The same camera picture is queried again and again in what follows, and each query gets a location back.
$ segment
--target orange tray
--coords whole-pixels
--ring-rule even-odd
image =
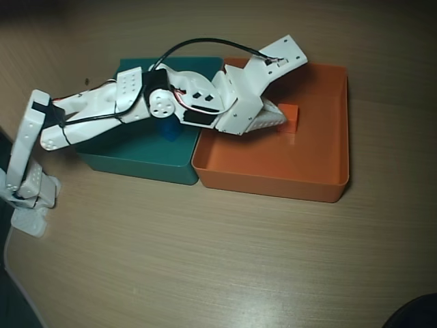
[[[243,67],[247,59],[227,58]],[[275,104],[298,105],[296,134],[277,128],[243,136],[203,129],[192,159],[208,188],[336,202],[349,180],[346,69],[307,64],[270,85]]]

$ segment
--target teal tray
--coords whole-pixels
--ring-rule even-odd
[[[122,59],[117,72],[141,66],[147,70],[156,59]],[[222,68],[219,57],[172,57],[165,61],[174,70],[192,70],[212,80]],[[183,126],[175,141],[161,137],[156,118],[114,128],[80,143],[76,151],[94,170],[152,180],[193,185],[198,177],[191,166],[200,128]]]

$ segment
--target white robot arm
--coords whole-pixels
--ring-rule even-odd
[[[0,183],[3,179],[4,184],[0,196],[16,208],[12,225],[34,236],[42,235],[45,212],[54,207],[59,194],[58,179],[47,176],[30,157],[40,133],[41,146],[56,150],[151,116],[174,114],[182,124],[234,135],[284,123],[285,116],[263,99],[262,93],[274,80],[307,63],[307,57],[290,36],[261,51],[241,47],[254,53],[246,66],[226,65],[212,81],[196,72],[172,70],[160,63],[163,56],[146,72],[141,67],[123,71],[116,80],[65,98],[51,99],[34,90],[12,148],[8,172],[0,172]]]
[[[285,116],[261,95],[271,82],[305,64],[307,57],[290,36],[260,53],[270,59],[254,55],[244,68],[226,65],[212,81],[160,64],[147,72],[141,67],[120,72],[101,87],[55,99],[54,107],[75,115],[44,129],[41,146],[56,150],[150,116],[175,114],[182,124],[235,135],[284,123]]]

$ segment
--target black cable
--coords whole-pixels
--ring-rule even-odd
[[[218,39],[218,38],[195,38],[195,39],[190,39],[187,41],[183,41],[175,46],[173,46],[172,48],[170,48],[164,55],[162,55],[161,57],[158,58],[158,60],[156,61],[156,63],[152,66],[152,68],[150,69],[151,71],[155,70],[159,64],[161,64],[168,56],[170,56],[173,52],[175,52],[176,50],[178,50],[179,48],[182,48],[183,46],[186,46],[188,44],[192,44],[192,43],[198,43],[198,42],[213,42],[213,43],[221,43],[221,44],[226,44],[228,46],[233,46],[235,48],[239,48],[243,51],[246,51],[248,53],[251,53],[252,55],[264,58],[264,59],[270,59],[270,60],[276,60],[278,58],[274,58],[274,57],[270,57],[267,55],[264,55],[263,53],[260,53],[258,50],[249,48],[248,46],[243,46],[242,44],[238,44],[232,41],[228,41],[228,40],[224,40],[224,39]]]

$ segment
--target orange cube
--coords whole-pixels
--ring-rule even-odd
[[[296,133],[298,128],[298,106],[291,104],[279,104],[278,108],[287,118],[287,122],[278,125],[277,130],[284,133]]]

